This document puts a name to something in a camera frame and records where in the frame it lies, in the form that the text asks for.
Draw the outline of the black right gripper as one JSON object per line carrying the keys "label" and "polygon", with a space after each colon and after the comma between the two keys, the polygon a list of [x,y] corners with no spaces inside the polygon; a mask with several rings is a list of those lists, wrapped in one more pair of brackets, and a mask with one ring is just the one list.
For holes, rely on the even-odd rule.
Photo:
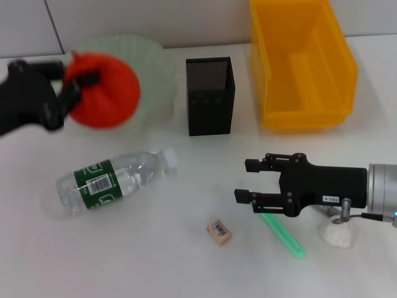
{"label": "black right gripper", "polygon": [[303,153],[266,153],[261,160],[246,159],[244,165],[248,173],[280,173],[281,194],[234,190],[236,202],[251,205],[257,214],[297,217],[305,207],[340,207],[343,199],[349,199],[353,208],[363,209],[367,205],[368,175],[365,168],[313,165]]}

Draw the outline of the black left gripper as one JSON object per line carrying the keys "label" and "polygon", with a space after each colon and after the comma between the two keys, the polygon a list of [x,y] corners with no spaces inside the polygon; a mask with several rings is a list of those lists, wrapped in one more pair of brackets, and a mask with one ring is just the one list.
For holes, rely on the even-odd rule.
{"label": "black left gripper", "polygon": [[100,81],[98,71],[89,71],[64,83],[58,98],[51,84],[62,80],[62,61],[14,60],[7,64],[1,81],[1,135],[25,125],[40,125],[48,131],[62,128],[65,117],[83,99],[83,89]]}

